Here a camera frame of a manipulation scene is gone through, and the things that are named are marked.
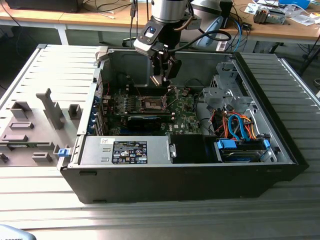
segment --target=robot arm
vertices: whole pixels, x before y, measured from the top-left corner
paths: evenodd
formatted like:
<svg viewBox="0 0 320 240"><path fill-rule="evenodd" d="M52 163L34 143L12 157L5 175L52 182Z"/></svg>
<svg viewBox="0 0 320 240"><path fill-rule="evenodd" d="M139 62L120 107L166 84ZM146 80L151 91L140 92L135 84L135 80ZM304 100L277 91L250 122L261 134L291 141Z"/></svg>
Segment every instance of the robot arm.
<svg viewBox="0 0 320 240"><path fill-rule="evenodd" d="M166 87L168 80L177 76L182 63L168 50L179 44L181 31L193 20L200 23L186 12L187 4L187 0L153 0L151 19L134 41L135 49L152 60L153 76L150 78L156 86Z"/></svg>

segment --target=blue latch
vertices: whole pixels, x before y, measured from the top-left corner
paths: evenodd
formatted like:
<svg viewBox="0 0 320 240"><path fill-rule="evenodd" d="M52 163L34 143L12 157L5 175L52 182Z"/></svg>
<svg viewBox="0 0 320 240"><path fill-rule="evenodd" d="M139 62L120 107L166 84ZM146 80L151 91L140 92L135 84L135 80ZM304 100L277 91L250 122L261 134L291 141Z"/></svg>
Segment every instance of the blue latch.
<svg viewBox="0 0 320 240"><path fill-rule="evenodd" d="M71 148L61 148L58 151L59 158L65 158L71 156Z"/></svg>
<svg viewBox="0 0 320 240"><path fill-rule="evenodd" d="M263 140L263 144L265 145L266 149L270 148L270 142L267 139Z"/></svg>
<svg viewBox="0 0 320 240"><path fill-rule="evenodd" d="M236 149L237 145L235 140L221 139L217 143L218 149Z"/></svg>

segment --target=motherboard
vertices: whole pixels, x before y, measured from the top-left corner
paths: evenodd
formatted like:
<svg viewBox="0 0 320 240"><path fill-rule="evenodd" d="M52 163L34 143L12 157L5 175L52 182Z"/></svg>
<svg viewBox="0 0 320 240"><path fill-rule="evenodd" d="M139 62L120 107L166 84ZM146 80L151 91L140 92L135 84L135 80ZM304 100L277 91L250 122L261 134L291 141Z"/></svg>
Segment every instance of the motherboard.
<svg viewBox="0 0 320 240"><path fill-rule="evenodd" d="M103 99L106 135L166 136L201 134L194 96L184 87L110 91Z"/></svg>

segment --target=circuit board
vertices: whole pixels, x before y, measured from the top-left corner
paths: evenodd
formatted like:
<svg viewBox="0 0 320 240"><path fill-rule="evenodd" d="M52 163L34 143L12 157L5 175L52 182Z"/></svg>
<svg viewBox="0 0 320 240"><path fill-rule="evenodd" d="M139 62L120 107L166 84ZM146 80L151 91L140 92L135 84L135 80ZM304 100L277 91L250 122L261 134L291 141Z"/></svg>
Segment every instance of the circuit board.
<svg viewBox="0 0 320 240"><path fill-rule="evenodd" d="M126 109L128 108L128 95L124 90L119 90L111 95L110 105L108 106L108 111L106 114L107 117L107 126L108 126L108 135L110 136L166 136L170 134L175 135L193 135L201 134L200 125L197 124L197 118L193 112L193 96L188 94L183 96L183 88L177 88L176 92L168 94L166 97L166 103L169 105L166 108L166 111L174 116L174 120L163 121L161 122L161 127L157 131L129 131L128 128L122 124L123 117L126 115ZM134 110L139 111L139 104L136 100L134 103L131 103L134 106Z"/></svg>

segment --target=power supply label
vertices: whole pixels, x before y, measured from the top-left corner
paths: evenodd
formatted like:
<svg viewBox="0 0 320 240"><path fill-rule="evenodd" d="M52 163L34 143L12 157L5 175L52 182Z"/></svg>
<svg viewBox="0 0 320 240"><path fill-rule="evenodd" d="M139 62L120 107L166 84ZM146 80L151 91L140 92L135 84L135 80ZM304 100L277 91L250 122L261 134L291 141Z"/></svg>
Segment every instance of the power supply label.
<svg viewBox="0 0 320 240"><path fill-rule="evenodd" d="M112 152L113 164L147 164L146 141L115 141Z"/></svg>

